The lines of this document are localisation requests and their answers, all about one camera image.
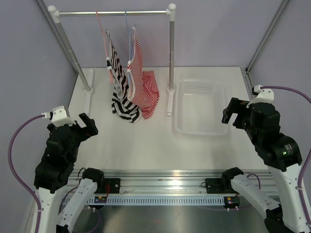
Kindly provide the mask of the red white striped tank top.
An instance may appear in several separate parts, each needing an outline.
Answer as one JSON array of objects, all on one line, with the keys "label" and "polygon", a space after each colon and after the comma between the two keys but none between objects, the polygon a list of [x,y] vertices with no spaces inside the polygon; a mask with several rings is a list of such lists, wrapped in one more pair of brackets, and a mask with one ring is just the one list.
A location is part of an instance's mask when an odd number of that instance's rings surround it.
[{"label": "red white striped tank top", "polygon": [[141,109],[142,117],[150,119],[157,107],[160,93],[153,70],[143,70],[143,54],[137,38],[136,28],[131,29],[132,57],[127,64],[130,75],[128,100]]}]

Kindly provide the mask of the blue hanger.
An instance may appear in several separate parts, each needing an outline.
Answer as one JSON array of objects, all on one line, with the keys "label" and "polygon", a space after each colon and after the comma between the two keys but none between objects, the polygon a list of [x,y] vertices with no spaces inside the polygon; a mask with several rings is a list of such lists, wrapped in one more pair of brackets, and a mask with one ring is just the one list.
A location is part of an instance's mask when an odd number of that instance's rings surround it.
[{"label": "blue hanger", "polygon": [[[132,48],[132,32],[131,28],[129,27],[128,20],[127,20],[127,11],[124,11],[125,15],[125,22],[126,22],[126,28],[127,28],[127,33],[128,33],[128,44],[129,44],[129,52],[128,52],[128,62],[132,60],[133,57],[133,51],[134,49]],[[129,92],[131,92],[131,74],[128,71],[128,65],[127,65],[127,78],[128,78],[128,86],[129,86]]]}]

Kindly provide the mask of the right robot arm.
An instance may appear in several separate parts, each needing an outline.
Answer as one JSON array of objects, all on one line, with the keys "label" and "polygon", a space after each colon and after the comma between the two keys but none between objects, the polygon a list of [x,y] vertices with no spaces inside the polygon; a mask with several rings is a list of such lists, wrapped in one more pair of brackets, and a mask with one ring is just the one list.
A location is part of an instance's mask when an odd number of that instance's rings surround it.
[{"label": "right robot arm", "polygon": [[222,173],[221,188],[235,191],[260,213],[270,233],[309,233],[311,206],[303,198],[302,157],[298,144],[280,132],[280,113],[270,103],[232,98],[222,123],[237,114],[233,126],[244,130],[271,173],[280,201],[268,197],[237,167]]}]

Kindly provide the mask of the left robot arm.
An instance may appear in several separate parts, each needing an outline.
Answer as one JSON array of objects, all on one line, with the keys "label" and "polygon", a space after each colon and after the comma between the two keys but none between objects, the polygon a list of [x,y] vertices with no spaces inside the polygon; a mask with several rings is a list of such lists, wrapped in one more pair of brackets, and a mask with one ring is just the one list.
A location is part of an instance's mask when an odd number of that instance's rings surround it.
[{"label": "left robot arm", "polygon": [[39,198],[40,207],[37,212],[39,223],[35,228],[37,233],[72,232],[90,196],[104,190],[104,172],[87,168],[82,174],[77,190],[65,208],[59,210],[80,144],[98,134],[93,119],[85,113],[81,113],[79,117],[85,123],[85,127],[81,127],[76,121],[65,122],[61,126],[54,123],[47,126],[50,132],[47,146],[41,162],[35,169],[35,194]]}]

